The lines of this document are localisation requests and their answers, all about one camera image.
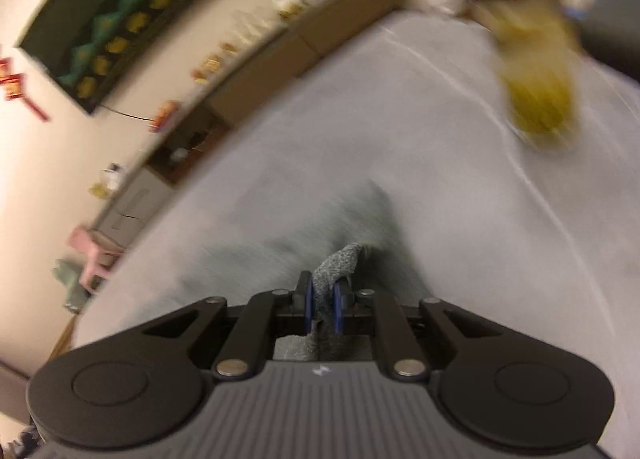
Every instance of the pink stool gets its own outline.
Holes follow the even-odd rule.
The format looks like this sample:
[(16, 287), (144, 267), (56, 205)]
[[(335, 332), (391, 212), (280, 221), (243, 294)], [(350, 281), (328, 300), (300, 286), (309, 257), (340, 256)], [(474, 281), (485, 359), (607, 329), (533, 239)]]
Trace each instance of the pink stool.
[(82, 269), (82, 275), (80, 275), (78, 282), (91, 293), (94, 292), (94, 290), (91, 289), (91, 283), (94, 277), (101, 277), (102, 279), (111, 278), (111, 271), (100, 264), (100, 258), (103, 255), (122, 254), (120, 250), (106, 249), (100, 246), (94, 241), (84, 226), (76, 226), (66, 243), (76, 251), (84, 253), (87, 256), (86, 265)]

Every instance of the pink chair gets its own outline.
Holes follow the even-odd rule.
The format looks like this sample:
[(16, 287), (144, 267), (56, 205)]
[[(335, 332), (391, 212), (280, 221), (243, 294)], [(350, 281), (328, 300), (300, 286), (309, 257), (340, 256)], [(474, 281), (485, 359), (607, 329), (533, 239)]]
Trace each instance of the pink chair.
[(76, 251), (84, 253), (87, 256), (86, 265), (82, 269), (82, 275), (80, 275), (78, 282), (91, 293), (94, 292), (91, 288), (94, 277), (101, 277), (102, 279), (111, 278), (111, 271), (100, 264), (100, 258), (103, 255), (122, 254), (118, 249), (107, 249), (100, 246), (94, 241), (84, 226), (76, 226), (66, 243)]

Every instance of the metal screw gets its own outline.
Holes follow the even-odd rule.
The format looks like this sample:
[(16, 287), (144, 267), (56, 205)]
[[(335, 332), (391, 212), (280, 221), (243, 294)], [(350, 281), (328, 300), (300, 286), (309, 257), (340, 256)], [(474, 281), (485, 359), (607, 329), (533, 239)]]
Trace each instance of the metal screw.
[(411, 358), (407, 360), (398, 360), (394, 364), (394, 370), (400, 376), (412, 377), (420, 376), (427, 370), (427, 366), (420, 360), (414, 360)]
[(219, 375), (233, 378), (234, 376), (242, 376), (249, 370), (249, 365), (242, 360), (222, 360), (217, 366), (216, 370)]

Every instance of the black cable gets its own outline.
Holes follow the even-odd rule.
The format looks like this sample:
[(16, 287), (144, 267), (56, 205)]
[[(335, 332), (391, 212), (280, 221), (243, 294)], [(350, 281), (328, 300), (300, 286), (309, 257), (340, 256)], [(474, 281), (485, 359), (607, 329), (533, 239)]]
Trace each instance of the black cable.
[(110, 106), (106, 106), (102, 103), (98, 106), (101, 106), (102, 108), (106, 108), (108, 111), (113, 112), (114, 114), (127, 116), (127, 118), (141, 119), (142, 121), (153, 121), (153, 118), (140, 118), (140, 116), (131, 116), (131, 114), (125, 114), (124, 112), (120, 112), (119, 110), (116, 110), (115, 108), (111, 108)]

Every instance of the wooden furniture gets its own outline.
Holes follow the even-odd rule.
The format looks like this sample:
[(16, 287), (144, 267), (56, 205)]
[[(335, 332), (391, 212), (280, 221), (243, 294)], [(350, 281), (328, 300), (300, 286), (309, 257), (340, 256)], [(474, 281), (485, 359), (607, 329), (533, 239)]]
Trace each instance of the wooden furniture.
[[(198, 163), (295, 78), (402, 0), (326, 0), (241, 52), (185, 105), (93, 229), (126, 248)], [(177, 160), (177, 153), (187, 151)]]

